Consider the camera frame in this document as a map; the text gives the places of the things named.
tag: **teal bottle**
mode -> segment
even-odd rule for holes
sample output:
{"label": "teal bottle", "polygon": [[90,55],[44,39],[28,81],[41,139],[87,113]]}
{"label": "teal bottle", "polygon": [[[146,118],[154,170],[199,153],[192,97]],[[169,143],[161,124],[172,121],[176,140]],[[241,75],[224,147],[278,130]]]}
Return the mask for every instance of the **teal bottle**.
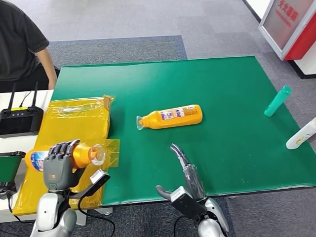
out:
{"label": "teal bottle", "polygon": [[284,86],[265,110],[265,115],[268,117],[272,116],[278,107],[284,102],[291,91],[292,90],[289,86]]}

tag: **white wall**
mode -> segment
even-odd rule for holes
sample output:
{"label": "white wall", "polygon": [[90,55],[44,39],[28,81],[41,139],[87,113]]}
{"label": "white wall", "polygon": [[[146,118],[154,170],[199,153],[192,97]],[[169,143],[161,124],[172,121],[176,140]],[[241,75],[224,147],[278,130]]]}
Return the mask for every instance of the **white wall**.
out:
{"label": "white wall", "polygon": [[260,19],[262,19],[270,0],[246,0],[250,5]]}
{"label": "white wall", "polygon": [[300,60],[294,60],[304,74],[316,74],[316,42]]}

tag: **person's arm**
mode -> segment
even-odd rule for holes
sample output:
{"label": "person's arm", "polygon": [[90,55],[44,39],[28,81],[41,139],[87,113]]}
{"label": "person's arm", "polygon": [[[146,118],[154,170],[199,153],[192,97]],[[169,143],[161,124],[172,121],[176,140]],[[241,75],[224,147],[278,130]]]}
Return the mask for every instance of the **person's arm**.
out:
{"label": "person's arm", "polygon": [[16,8],[16,24],[19,35],[26,40],[28,48],[35,53],[48,76],[48,89],[54,89],[57,80],[53,61],[47,47],[49,41],[23,11]]}
{"label": "person's arm", "polygon": [[43,65],[44,70],[45,70],[46,75],[49,80],[48,89],[54,89],[57,81],[57,75],[56,74],[55,68],[54,67],[53,60],[51,60],[51,55],[49,54],[47,48],[41,51],[35,53],[38,58],[40,63]]}

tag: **green screen device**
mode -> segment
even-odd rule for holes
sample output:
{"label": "green screen device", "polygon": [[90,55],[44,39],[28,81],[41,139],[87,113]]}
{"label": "green screen device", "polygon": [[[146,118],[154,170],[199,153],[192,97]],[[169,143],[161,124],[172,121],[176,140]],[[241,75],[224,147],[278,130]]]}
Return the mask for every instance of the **green screen device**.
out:
{"label": "green screen device", "polygon": [[15,175],[20,166],[24,152],[0,153],[0,198],[6,199],[8,195],[17,192],[14,182]]}

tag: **white bottle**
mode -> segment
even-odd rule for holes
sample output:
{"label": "white bottle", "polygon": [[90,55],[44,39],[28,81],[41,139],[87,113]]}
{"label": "white bottle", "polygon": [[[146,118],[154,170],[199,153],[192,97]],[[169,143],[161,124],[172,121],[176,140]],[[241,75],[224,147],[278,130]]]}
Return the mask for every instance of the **white bottle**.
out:
{"label": "white bottle", "polygon": [[296,132],[293,137],[290,138],[286,146],[287,149],[296,149],[299,147],[302,143],[306,141],[307,139],[313,136],[316,133],[316,118],[310,121],[309,123],[305,125],[301,130]]}

